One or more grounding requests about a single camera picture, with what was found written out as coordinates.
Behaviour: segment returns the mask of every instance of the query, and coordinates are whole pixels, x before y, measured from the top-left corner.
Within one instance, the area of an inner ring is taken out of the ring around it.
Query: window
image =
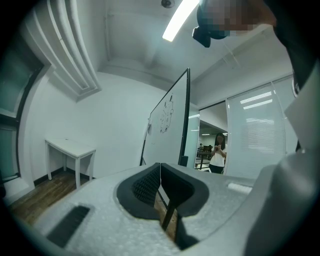
[[[294,101],[295,96],[292,89],[293,76],[287,76],[277,81],[273,81],[275,93],[279,98],[282,111],[285,111],[289,105]],[[285,144],[286,154],[291,154],[296,151],[298,137],[295,130],[291,126],[289,120],[284,114],[284,127],[285,127]]]
[[[43,64],[17,35],[0,64],[0,174],[1,182],[20,176],[18,136],[28,93]]]
[[[282,109],[271,83],[228,99],[230,145],[227,174],[256,179],[286,153]]]

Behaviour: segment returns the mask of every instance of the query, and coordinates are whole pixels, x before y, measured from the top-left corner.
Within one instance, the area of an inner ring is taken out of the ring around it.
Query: table leg
[[[63,170],[66,171],[67,170],[67,155],[66,154],[62,154],[62,160],[63,160]]]
[[[90,165],[89,165],[89,181],[92,180],[92,177],[94,175],[94,160],[95,160],[95,153],[93,152],[90,158]]]
[[[204,163],[204,155],[201,155],[201,162],[200,162],[200,170],[202,169],[202,164]]]
[[[75,185],[78,190],[81,186],[80,183],[80,158],[75,159]]]
[[[50,171],[50,148],[49,148],[48,142],[45,142],[45,168],[46,168],[46,173],[48,174],[48,179],[52,180],[51,171]]]

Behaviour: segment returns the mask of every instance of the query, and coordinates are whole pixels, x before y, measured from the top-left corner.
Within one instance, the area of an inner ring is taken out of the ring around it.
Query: long dark hair
[[[218,136],[220,136],[220,137],[223,138],[223,141],[222,141],[222,143],[221,143],[221,150],[224,150],[225,147],[226,147],[226,138],[225,138],[225,136],[224,136],[223,133],[219,132],[219,133],[215,136],[214,145],[215,145],[215,146],[218,146],[218,145],[219,145],[219,142],[218,142],[218,140],[217,140]]]

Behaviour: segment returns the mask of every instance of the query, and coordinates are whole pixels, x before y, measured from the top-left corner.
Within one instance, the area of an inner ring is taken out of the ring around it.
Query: woman taking photo
[[[212,148],[212,158],[209,168],[214,174],[222,174],[225,167],[225,157],[227,156],[227,147],[225,136],[218,133],[215,137],[214,147]]]

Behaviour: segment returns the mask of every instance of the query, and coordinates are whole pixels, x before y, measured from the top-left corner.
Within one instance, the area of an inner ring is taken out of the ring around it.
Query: whiteboard drawing
[[[172,94],[170,97],[170,100],[169,101],[166,100],[164,102],[163,111],[160,118],[160,122],[161,122],[160,133],[165,133],[170,127],[171,118],[174,113],[173,96],[174,95]]]

